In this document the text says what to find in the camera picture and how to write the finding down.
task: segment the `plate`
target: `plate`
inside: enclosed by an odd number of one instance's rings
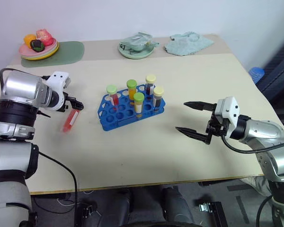
[[[118,50],[119,52],[126,58],[130,58],[130,59],[142,59],[142,58],[146,58],[148,56],[151,55],[151,53],[153,52],[153,50],[155,49],[154,45],[148,45],[144,50],[139,51],[139,52],[135,52],[133,51],[131,54],[131,50],[125,50],[123,49],[120,45],[122,45],[121,43],[119,43],[118,45]]]
[[[21,56],[23,57],[40,57],[41,55],[44,55],[46,53],[49,53],[50,51],[54,50],[55,48],[57,48],[57,40],[53,39],[53,44],[46,46],[44,48],[43,51],[41,52],[36,52],[33,49],[30,49],[28,46],[26,46],[25,44],[22,44],[19,48],[19,53],[21,54]]]
[[[54,53],[57,52],[57,50],[59,49],[59,43],[58,43],[58,46],[56,49],[54,49],[52,52],[44,55],[44,56],[41,56],[41,57],[36,57],[36,58],[27,58],[27,57],[24,57],[24,56],[21,56],[23,59],[26,59],[26,60],[30,60],[30,61],[36,61],[36,60],[40,60],[40,59],[44,59],[44,58],[48,58],[50,56],[52,56]]]

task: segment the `test tube cap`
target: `test tube cap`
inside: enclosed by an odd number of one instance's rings
[[[117,93],[117,87],[115,85],[108,85],[106,87],[106,92],[109,94],[109,95],[114,95],[115,93]]]
[[[154,74],[149,74],[149,75],[147,75],[146,76],[146,83],[148,83],[148,84],[153,84],[153,83],[155,83],[156,82],[156,75],[154,75]]]
[[[164,93],[164,89],[162,87],[155,87],[153,89],[153,93],[155,96],[162,96]]]
[[[144,100],[144,94],[141,93],[141,92],[137,92],[137,93],[134,94],[133,99],[134,99],[136,102],[143,102],[143,100]]]
[[[126,83],[128,88],[136,88],[137,87],[137,81],[135,81],[134,79],[130,79],[127,81]]]

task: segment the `black cable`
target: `black cable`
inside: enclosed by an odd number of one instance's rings
[[[273,150],[273,149],[277,149],[277,148],[282,148],[284,147],[284,143],[278,144],[278,145],[274,145],[268,148],[260,148],[260,149],[255,149],[255,150],[240,150],[240,149],[236,149],[233,146],[231,146],[225,139],[225,136],[222,135],[222,141],[223,143],[231,150],[236,151],[238,153],[241,154],[254,154],[254,153],[259,153],[259,152],[265,152],[265,151],[269,151],[269,150]]]
[[[4,81],[3,81],[3,72],[4,71],[19,71],[19,72],[24,72],[24,71],[20,71],[20,70],[16,70],[16,69],[12,69],[12,68],[3,68],[3,69],[1,69],[0,70],[0,86],[1,86],[1,90],[2,90],[2,88],[3,88],[3,85],[4,85]]]
[[[37,207],[39,207],[40,209],[45,210],[45,211],[47,211],[47,212],[53,213],[53,214],[66,214],[66,213],[71,212],[71,211],[74,209],[74,207],[72,207],[70,210],[68,210],[68,211],[66,211],[66,212],[52,211],[52,210],[48,210],[48,209],[45,209],[45,208],[41,207],[41,206],[37,203],[35,197],[33,197],[33,200],[34,200],[34,202],[35,202],[35,204],[36,204]]]
[[[71,176],[73,177],[74,179],[74,184],[75,184],[75,205],[74,205],[74,208],[75,208],[75,211],[74,211],[74,226],[77,227],[77,207],[78,207],[78,188],[77,188],[77,180],[76,180],[76,177],[75,177],[75,174],[68,168],[66,167],[65,165],[63,165],[61,162],[57,161],[56,159],[52,158],[52,157],[49,157],[47,156],[46,154],[43,154],[42,152],[39,151],[39,154],[48,158],[49,160],[61,165],[63,168],[65,168],[68,172],[70,172]]]
[[[261,203],[261,205],[259,206],[259,209],[257,210],[256,227],[260,227],[260,215],[261,215],[262,209],[263,209],[265,203],[267,203],[272,197],[273,196],[270,195],[267,198],[265,198],[263,200],[263,202]]]

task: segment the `pink plate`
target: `pink plate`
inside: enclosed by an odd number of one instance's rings
[[[53,39],[53,44],[46,46],[43,51],[36,52],[32,49],[28,48],[25,44],[22,44],[19,48],[19,53],[24,57],[38,57],[39,55],[46,54],[50,51],[52,51],[55,47],[57,47],[57,40]]]

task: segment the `robotic arm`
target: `robotic arm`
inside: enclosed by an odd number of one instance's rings
[[[196,110],[212,112],[207,124],[206,135],[196,130],[176,127],[186,136],[210,144],[212,136],[221,136],[224,144],[233,151],[255,153],[262,171],[269,182],[273,201],[273,221],[284,226],[284,130],[271,121],[255,121],[240,115],[239,105],[234,97],[220,99],[216,104],[204,102],[184,103]],[[252,150],[232,147],[227,139],[247,144]]]
[[[6,70],[11,73],[4,81]],[[37,170],[38,146],[26,140],[34,138],[36,115],[49,117],[40,107],[64,112],[70,101],[74,109],[84,108],[63,92],[70,81],[69,74],[60,71],[43,77],[14,69],[0,71],[0,226],[34,226],[25,179]]]

